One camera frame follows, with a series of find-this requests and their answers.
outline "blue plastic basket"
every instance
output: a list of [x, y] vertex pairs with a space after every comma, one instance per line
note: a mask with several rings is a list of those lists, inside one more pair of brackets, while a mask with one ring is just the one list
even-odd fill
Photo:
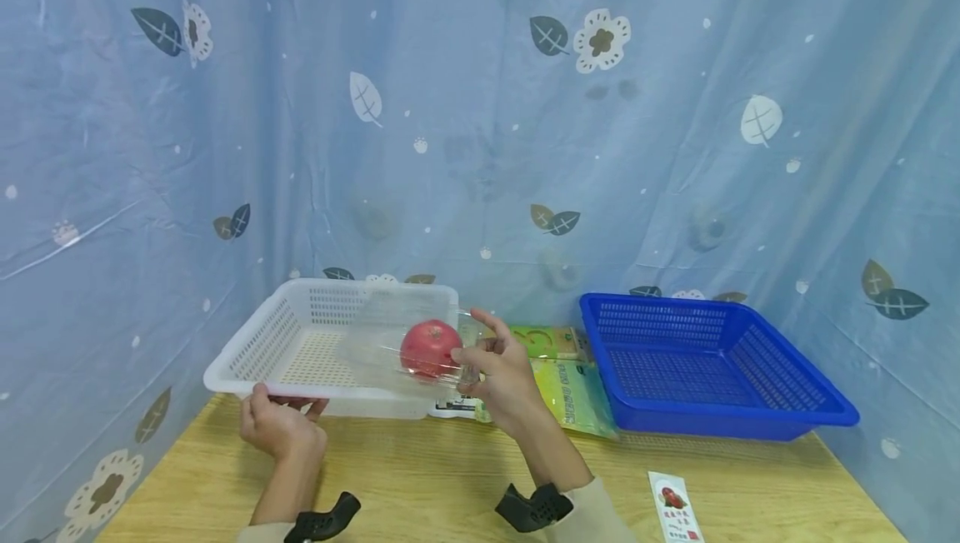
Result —
[[860, 415], [752, 308], [587, 293], [583, 326], [627, 431], [793, 441]]

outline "person's left hand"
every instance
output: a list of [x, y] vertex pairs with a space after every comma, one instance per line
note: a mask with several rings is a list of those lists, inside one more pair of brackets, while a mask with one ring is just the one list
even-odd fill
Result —
[[[270, 397], [267, 386], [258, 383], [253, 394], [242, 400], [240, 438], [281, 461], [291, 455], [327, 450], [327, 433], [316, 420], [327, 409], [327, 399]], [[305, 413], [301, 410], [308, 406]]]

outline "white flower pattern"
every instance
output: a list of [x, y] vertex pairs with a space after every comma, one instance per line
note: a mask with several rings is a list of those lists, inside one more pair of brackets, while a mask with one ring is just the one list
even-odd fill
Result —
[[213, 51], [213, 39], [210, 38], [210, 19], [203, 8], [183, 0], [183, 43], [190, 52], [190, 65], [206, 61]]
[[578, 52], [577, 72], [586, 75], [596, 68], [610, 70], [623, 59], [623, 46], [630, 42], [630, 21], [611, 18], [605, 7], [595, 9], [583, 19], [583, 28], [573, 37]]
[[676, 299], [707, 299], [707, 296], [703, 295], [703, 293], [701, 293], [698, 289], [691, 289], [690, 291], [677, 291], [670, 297], [674, 297]]
[[84, 532], [99, 529], [120, 509], [127, 492], [140, 479], [143, 456], [128, 459], [121, 449], [103, 457], [89, 481], [73, 494], [63, 515], [70, 519], [57, 534], [57, 543], [74, 543]]
[[377, 274], [367, 274], [367, 278], [365, 280], [367, 280], [367, 282], [383, 283], [385, 285], [398, 282], [397, 278], [393, 276], [393, 274], [381, 274], [381, 276], [377, 276]]

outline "beige sleeve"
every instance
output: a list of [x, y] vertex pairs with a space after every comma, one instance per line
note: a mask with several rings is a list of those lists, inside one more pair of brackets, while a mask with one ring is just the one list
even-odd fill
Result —
[[548, 543], [637, 543], [637, 537], [613, 509], [613, 501], [600, 479], [564, 495], [573, 501], [573, 510], [544, 529]]
[[240, 531], [237, 543], [283, 543], [283, 537], [287, 536], [292, 528], [294, 528], [292, 522], [247, 526]]

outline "table surface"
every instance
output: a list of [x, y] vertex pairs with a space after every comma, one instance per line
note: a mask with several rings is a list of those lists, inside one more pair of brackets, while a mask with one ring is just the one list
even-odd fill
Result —
[[[271, 470], [238, 436], [238, 399], [215, 396], [97, 538], [100, 543], [229, 542]], [[362, 510], [342, 543], [541, 541], [493, 512], [507, 484], [526, 495], [523, 457], [500, 431], [459, 418], [322, 418], [329, 449], [317, 507], [341, 491]], [[574, 436], [641, 542], [663, 541], [647, 471], [687, 480], [707, 543], [905, 543], [816, 436], [793, 443]]]

